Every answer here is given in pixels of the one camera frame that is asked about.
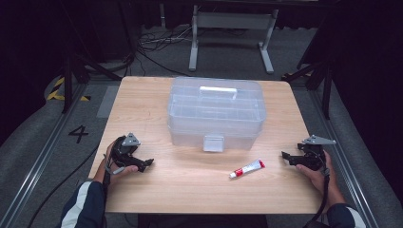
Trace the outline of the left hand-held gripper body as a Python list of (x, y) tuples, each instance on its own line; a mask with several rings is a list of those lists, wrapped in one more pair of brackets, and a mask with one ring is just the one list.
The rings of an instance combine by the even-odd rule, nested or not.
[(141, 167), (142, 162), (132, 156), (140, 145), (140, 141), (134, 136), (133, 133), (129, 133), (127, 136), (119, 137), (112, 146), (110, 153), (111, 158), (119, 167), (130, 165)]

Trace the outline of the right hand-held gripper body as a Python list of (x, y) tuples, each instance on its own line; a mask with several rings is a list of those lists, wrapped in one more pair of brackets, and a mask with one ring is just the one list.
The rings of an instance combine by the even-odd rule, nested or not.
[(324, 167), (326, 165), (323, 150), (323, 146), (325, 144), (336, 144), (336, 141), (325, 139), (316, 135), (312, 135), (303, 140), (302, 143), (297, 145), (297, 148), (304, 153), (298, 163), (314, 171)]

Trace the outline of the white and red tube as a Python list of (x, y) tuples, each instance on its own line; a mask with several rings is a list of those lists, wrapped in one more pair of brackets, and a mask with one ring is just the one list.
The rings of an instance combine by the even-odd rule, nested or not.
[(261, 159), (257, 159), (255, 161), (252, 161), (251, 163), (243, 166), (242, 168), (239, 168), (232, 173), (229, 174), (230, 179), (238, 178), (244, 174), (247, 174), (252, 171), (259, 170), (261, 168), (264, 168), (265, 164)]

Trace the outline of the clear plastic storage box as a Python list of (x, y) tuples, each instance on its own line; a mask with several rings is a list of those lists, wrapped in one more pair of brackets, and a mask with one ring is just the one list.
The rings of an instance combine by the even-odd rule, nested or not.
[(262, 131), (266, 107), (257, 82), (177, 77), (171, 85), (167, 115), (175, 145), (207, 152), (249, 150)]

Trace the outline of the person's left hand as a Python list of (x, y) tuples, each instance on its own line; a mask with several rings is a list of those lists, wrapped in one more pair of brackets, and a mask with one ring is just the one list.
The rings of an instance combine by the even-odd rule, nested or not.
[(103, 164), (102, 164), (102, 170), (103, 170), (103, 175), (105, 173), (108, 173), (110, 175), (110, 183), (114, 184), (116, 183), (119, 179), (121, 179), (124, 176), (127, 176), (131, 173), (135, 173), (138, 171), (138, 167), (135, 165), (129, 165), (126, 167), (119, 167), (117, 163), (111, 158), (111, 151), (113, 148), (114, 142), (112, 142), (108, 147), (106, 154), (104, 156)]

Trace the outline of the person's right hand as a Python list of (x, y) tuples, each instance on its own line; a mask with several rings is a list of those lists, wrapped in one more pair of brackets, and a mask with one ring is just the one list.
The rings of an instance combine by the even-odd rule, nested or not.
[[(327, 152), (324, 152), (324, 155), (326, 159), (326, 167), (328, 168), (330, 177), (328, 190), (329, 192), (333, 192), (335, 189), (337, 189), (336, 173), (334, 171), (330, 155)], [(324, 193), (325, 176), (321, 171), (313, 171), (302, 164), (297, 165), (297, 170), (305, 175), (321, 194)]]

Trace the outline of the grey floor plate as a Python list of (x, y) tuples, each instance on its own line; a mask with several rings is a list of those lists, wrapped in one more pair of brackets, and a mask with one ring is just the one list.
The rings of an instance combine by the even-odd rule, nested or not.
[(108, 118), (114, 104), (119, 87), (117, 85), (110, 85), (104, 94), (104, 97), (99, 106), (96, 117)]

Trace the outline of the black tripod stand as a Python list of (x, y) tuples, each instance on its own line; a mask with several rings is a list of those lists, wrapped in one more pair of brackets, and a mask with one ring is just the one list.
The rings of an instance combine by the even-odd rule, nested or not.
[(330, 119), (330, 96), (332, 88), (333, 71), (332, 64), (329, 61), (314, 63), (308, 65), (295, 73), (286, 73), (281, 77), (281, 80), (287, 83), (307, 75), (311, 74), (309, 79), (305, 82), (305, 87), (308, 90), (316, 90), (320, 85), (323, 85), (321, 108), (324, 117)]
[(65, 102), (63, 112), (67, 113), (74, 101), (73, 79), (79, 85), (86, 85), (89, 72), (86, 66), (105, 75), (113, 81), (120, 81), (121, 77), (99, 64), (101, 60), (101, 44), (97, 37), (95, 26), (89, 13), (87, 0), (58, 0), (62, 10), (64, 42), (64, 78)]

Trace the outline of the yellow and black tape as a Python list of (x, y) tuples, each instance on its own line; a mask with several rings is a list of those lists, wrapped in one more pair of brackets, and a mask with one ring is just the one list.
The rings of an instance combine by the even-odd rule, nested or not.
[(61, 88), (61, 86), (63, 85), (63, 83), (65, 82), (65, 78), (63, 76), (61, 76), (56, 83), (54, 84), (52, 90), (50, 91), (49, 95), (48, 95), (48, 100), (59, 100), (59, 101), (63, 101), (65, 99), (64, 95), (60, 95), (59, 94), (59, 89)]

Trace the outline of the metal floor rail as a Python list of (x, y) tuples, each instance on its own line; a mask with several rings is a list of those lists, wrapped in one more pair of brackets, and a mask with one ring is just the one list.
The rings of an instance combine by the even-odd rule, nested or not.
[(314, 91), (309, 91), (308, 94), (314, 104), (320, 122), (325, 129), (326, 138), (337, 141), (336, 144), (331, 144), (332, 151), (334, 152), (332, 158), (338, 165), (343, 179), (346, 181), (346, 185), (354, 200), (358, 212), (363, 217), (367, 228), (379, 228), (378, 223), (374, 217), (374, 213), (369, 206), (369, 203), (363, 193), (363, 189), (360, 183), (358, 182), (355, 172), (352, 166), (349, 164), (341, 143), (338, 141), (338, 136), (334, 130), (334, 127), (331, 121), (327, 120), (322, 112), (321, 100), (319, 96)]
[(0, 228), (12, 228), (85, 90), (86, 85), (73, 89), (70, 108), (65, 114), (63, 103), (46, 104), (0, 146)]

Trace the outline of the grey metal desk frame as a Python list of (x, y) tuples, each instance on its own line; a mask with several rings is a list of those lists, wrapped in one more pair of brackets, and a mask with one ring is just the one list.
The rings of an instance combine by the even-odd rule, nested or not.
[(274, 73), (269, 56), (268, 46), (278, 18), (278, 10), (273, 9), (269, 14), (203, 12), (195, 5), (192, 15), (192, 44), (188, 69), (195, 71), (198, 61), (198, 29), (260, 29), (265, 30), (265, 38), (258, 43), (260, 56), (268, 74)]

